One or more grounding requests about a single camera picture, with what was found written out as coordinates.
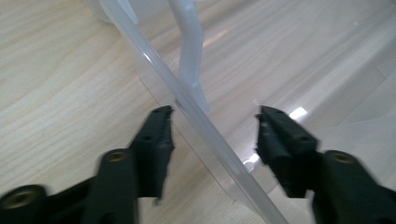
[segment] white plastic object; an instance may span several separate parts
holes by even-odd
[[[181,73],[182,76],[186,76],[181,79],[182,81],[175,76],[156,50],[150,45],[145,36],[140,32],[135,24],[134,13],[130,7],[123,6],[125,3],[127,3],[127,0],[100,0],[100,4],[104,12],[117,26],[121,34],[128,41],[128,44],[130,46],[138,47],[143,56],[148,60],[152,68],[157,72],[165,85],[176,97],[184,115],[190,120],[197,132],[203,137],[212,152],[216,155],[217,159],[221,162],[228,174],[233,178],[234,182],[243,191],[245,196],[249,199],[265,222],[269,224],[288,223],[261,186],[253,176],[250,175],[244,164],[239,160],[210,119],[206,116],[204,111],[205,109],[199,105],[200,101],[197,101],[194,97],[197,90],[201,91],[197,88],[197,76],[188,76],[188,71],[186,71],[186,73]],[[179,28],[181,33],[183,35],[190,35],[196,32],[197,30],[193,30],[191,27],[188,27],[190,23],[194,24],[192,28],[200,26],[197,23],[198,20],[196,15],[193,15],[192,13],[194,11],[192,2],[190,0],[170,0],[170,5],[173,8],[175,16],[181,15],[181,18],[177,18],[178,23],[180,23]],[[190,18],[184,23],[183,20],[191,15],[194,18]],[[202,39],[200,38],[189,40],[184,39],[183,37],[183,43],[189,43],[189,41],[191,41],[193,45],[196,45],[199,42],[202,43]],[[191,56],[191,53],[198,49],[197,46],[195,47],[196,49],[182,50],[182,54],[187,55],[187,57],[190,55],[191,59],[197,60],[194,58],[195,56]],[[198,63],[195,63],[192,66],[199,67],[199,64],[197,64]],[[189,85],[189,80],[196,82],[195,84]]]
[[[191,0],[168,0],[168,2],[183,38],[179,60],[180,79],[189,88],[195,102],[207,113],[209,104],[199,81],[204,31]]]
[[[98,0],[85,1],[101,20],[110,22]],[[191,0],[169,0],[168,2],[183,39],[179,59],[179,78],[189,88],[189,92],[197,104],[205,113],[208,113],[209,104],[199,81],[204,43],[204,32],[201,23]],[[117,4],[128,10],[130,19],[134,24],[138,24],[140,21],[164,9],[166,1],[119,0]]]

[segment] wooden floor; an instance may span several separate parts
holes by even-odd
[[[242,161],[254,153],[257,105],[303,107],[299,121],[322,149],[357,155],[396,189],[394,2],[208,0],[197,7],[208,116]],[[141,29],[177,72],[178,30],[168,12],[159,16]],[[84,180],[104,152],[128,145],[151,109],[173,100],[132,55],[117,28],[81,0],[0,0],[0,193],[27,184],[55,193]],[[142,223],[263,223],[225,193],[186,127],[173,128],[165,199],[140,201]],[[308,200],[286,199],[259,162],[252,174],[290,223],[313,222]]]

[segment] white curved handle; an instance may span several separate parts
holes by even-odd
[[[179,76],[189,87],[191,94],[202,110],[209,112],[209,104],[199,81],[204,32],[192,0],[168,0],[177,21],[183,42],[180,50]]]

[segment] transparent plastic sheet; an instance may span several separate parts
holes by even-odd
[[[396,189],[394,2],[234,0],[209,1],[198,8],[205,32],[200,79],[210,105],[207,117],[288,221],[311,223],[309,202],[285,199],[271,172],[257,160],[253,116],[258,105],[290,114],[302,108],[296,119],[322,141],[321,150],[356,155],[381,184]],[[177,73],[181,42],[172,22],[145,35]],[[146,24],[152,23],[139,25],[144,32],[149,30]],[[141,63],[139,50],[129,44]],[[161,105],[175,101],[158,77],[162,71],[147,63],[139,69]],[[253,191],[240,189],[235,179],[243,179],[224,168],[230,161],[219,161],[179,111],[175,124],[224,190],[253,207],[247,197]]]

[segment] transparent plastic rod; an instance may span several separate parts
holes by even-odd
[[[268,224],[288,223],[257,181],[250,175],[244,164],[239,160],[204,111],[193,100],[188,88],[178,81],[171,69],[133,23],[129,12],[125,11],[117,1],[100,1],[104,11],[118,27],[128,44],[136,45],[139,48],[165,85],[175,95],[184,115],[203,137],[263,220]]]

